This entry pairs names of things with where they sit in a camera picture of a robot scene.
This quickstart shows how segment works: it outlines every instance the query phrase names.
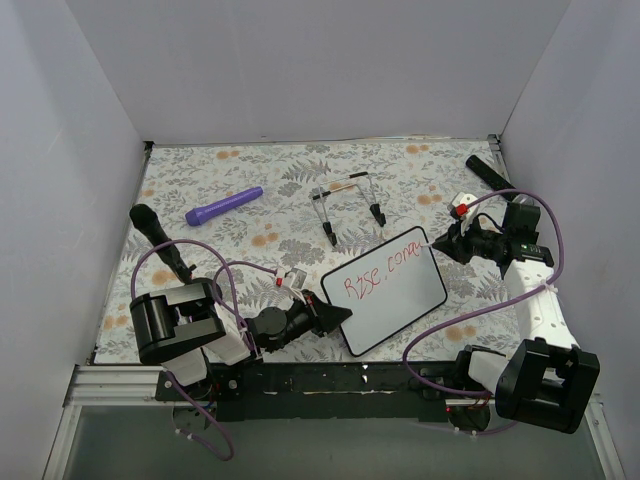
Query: black microphone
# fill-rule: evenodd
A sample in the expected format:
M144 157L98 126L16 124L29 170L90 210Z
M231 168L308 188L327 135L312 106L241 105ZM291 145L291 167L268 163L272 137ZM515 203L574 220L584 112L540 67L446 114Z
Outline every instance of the black microphone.
M147 240L149 240L154 247L171 240L167 234L164 233L156 212L144 203L134 205L129 211L129 218L131 218L133 226L147 237ZM187 267L182 261L180 251L175 245L161 248L156 253L182 283L191 283L192 269Z

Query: glass panel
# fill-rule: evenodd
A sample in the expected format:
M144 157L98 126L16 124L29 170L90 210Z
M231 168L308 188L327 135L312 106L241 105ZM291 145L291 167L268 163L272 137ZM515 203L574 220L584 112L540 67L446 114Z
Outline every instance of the glass panel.
M192 415L181 412L178 424L202 423ZM574 435L520 424L477 440L408 419L253 420L225 427L236 446L226 463L176 435L170 407L84 407L65 478L604 478L584 421ZM223 448L215 429L202 435Z

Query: black whiteboard frame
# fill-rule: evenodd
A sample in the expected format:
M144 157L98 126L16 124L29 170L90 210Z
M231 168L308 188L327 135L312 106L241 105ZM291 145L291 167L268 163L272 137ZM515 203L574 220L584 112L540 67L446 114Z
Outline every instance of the black whiteboard frame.
M356 257L352 260L349 260L346 263L343 263L342 265L340 265L337 268L334 268L333 270L331 270L330 272L325 273L322 278L320 279L320 286L322 287L322 291L324 292L324 296L327 299L327 302L329 302L329 304L333 305L331 303L331 299L329 298L329 294L327 293L326 288L324 288L324 280L326 277L328 277L329 275L333 275L335 272L337 272L338 270L346 267L347 265L354 263L358 260L360 260L362 257L365 257L367 255L369 255L370 253L375 252L377 249L384 247L385 245L387 245L388 243L391 242L395 242L396 240L398 240L399 238L407 235L408 233L412 232L413 230L422 230L422 234L424 235L424 239L426 240L426 243L429 243L429 239L427 238L427 232L424 231L424 228L422 228L419 225L416 225L415 227L410 228L409 230L402 232L400 235L396 235L395 237L393 237L390 240L387 240L384 243L381 243L380 245L378 245L375 248L372 248L371 250L369 250L366 253L363 253L362 255L360 255L359 257ZM412 323L420 320L422 317L424 317L425 315L427 315L428 313L433 312L436 308L441 307L442 305L444 305L445 303L447 303L447 300L449 300L449 292L447 292L447 287L444 284L444 281L442 280L442 274L440 273L440 268L438 267L438 262L436 262L436 257L433 255L433 250L431 248L429 248L429 253L431 254L431 258L433 259L433 264L436 266L436 272L438 272L438 278L440 278L440 283L442 284L442 289L444 290L444 300L439 303L438 305L436 305L435 307L433 307L431 310L427 310L426 312L424 312L423 314L419 315L418 317L414 318L413 320L409 321L406 325L404 325L403 327L399 328L398 330L396 330L395 332L393 332L391 335L383 338L382 340L380 340L378 343L376 343L375 345L372 345L371 348L368 348L367 350L365 350L362 353L359 354L355 354L353 353L353 350L351 350L351 345L349 345L349 340L347 340L346 335L344 334L344 330L342 329L342 326L340 326L340 332L342 333L342 338L344 338L345 343L347 344L347 348L349 349L349 353L351 354L352 357L354 358L358 358L361 357L362 355L364 355L367 352L370 352L371 350L373 350L374 348L376 348L378 345L380 345L381 343L387 341L389 338L393 337L394 335L396 335L397 333L401 332L402 330L404 330L405 328L407 328L409 325L411 325Z

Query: white cable tie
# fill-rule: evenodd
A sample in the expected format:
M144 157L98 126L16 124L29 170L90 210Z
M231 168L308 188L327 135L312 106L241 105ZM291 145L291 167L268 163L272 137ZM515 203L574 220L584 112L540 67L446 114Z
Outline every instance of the white cable tie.
M555 294L558 293L557 287L555 287L552 283L551 284L547 283L546 280L542 281L540 285L542 285L544 289L548 292L555 293Z

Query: table surface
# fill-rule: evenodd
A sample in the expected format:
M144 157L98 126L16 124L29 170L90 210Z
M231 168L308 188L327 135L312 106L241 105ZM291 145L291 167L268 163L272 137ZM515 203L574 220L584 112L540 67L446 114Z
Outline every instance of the table surface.
M299 267L308 273L305 288L324 298L320 287L324 273L416 225L422 226L432 240L451 223L447 205L458 192L476 196L488 192L489 188L464 165L473 154L493 163L485 141L154 148L138 201L157 212L171 238L205 242L228 261ZM332 248L309 194L317 182L363 170L372 174L387 225L378 226L356 189L343 190L327 199L329 217L338 235L338 245ZM255 186L264 189L257 200L203 226L187 225L184 214L191 208ZM505 205L504 200L495 198L483 204L482 210L500 222ZM128 309L130 278L137 260L149 248L147 240L130 228L107 299L95 364L139 363ZM180 250L188 265L198 266L197 276L212 276L218 269L217 260L207 251L191 245L180 246ZM449 294L447 302L367 354L352 357L339 331L324 338L308 333L286 348L266 354L265 361L398 361L404 347L429 326L506 299L506 289L493 263L473 259L463 266L439 252L435 255ZM273 277L246 267L232 271L244 316L253 316L270 305L287 308L290 304L275 287ZM169 269L152 256L140 271L137 291L140 294L178 285ZM220 286L224 298L230 298L228 279L224 278ZM513 352L519 344L513 310L438 332L417 345L410 358L452 360L468 343Z

